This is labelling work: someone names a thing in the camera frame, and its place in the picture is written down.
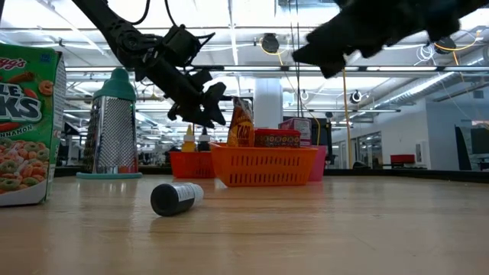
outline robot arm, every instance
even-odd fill
[[[307,35],[293,53],[296,62],[319,66],[325,78],[345,67],[344,54],[360,50],[364,58],[419,31],[436,42],[458,31],[462,18],[489,0],[335,0],[342,9]]]
[[[213,128],[212,121],[225,125],[218,107],[226,86],[221,82],[204,93],[203,84],[212,80],[209,68],[190,75],[182,74],[176,66],[189,66],[204,43],[185,30],[173,26],[160,37],[142,34],[131,23],[119,17],[108,6],[107,0],[73,0],[78,8],[102,32],[112,52],[128,70],[134,70],[136,81],[145,77],[175,101],[168,117],[179,115],[184,121]]]

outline white column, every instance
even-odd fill
[[[283,91],[280,78],[255,80],[254,126],[277,129],[283,120]]]

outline mustard bottle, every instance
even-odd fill
[[[186,134],[183,136],[182,152],[196,151],[196,137],[193,136],[192,125],[186,129]]]

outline orange plastic basket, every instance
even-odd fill
[[[180,179],[213,179],[210,152],[170,152],[173,176]]]
[[[317,149],[227,147],[211,143],[216,176],[229,187],[305,185]]]

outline snack bag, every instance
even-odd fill
[[[228,133],[229,147],[253,147],[253,111],[250,104],[244,99],[232,99],[235,109],[232,112],[231,125]]]
[[[0,206],[47,199],[65,91],[60,53],[0,44]]]

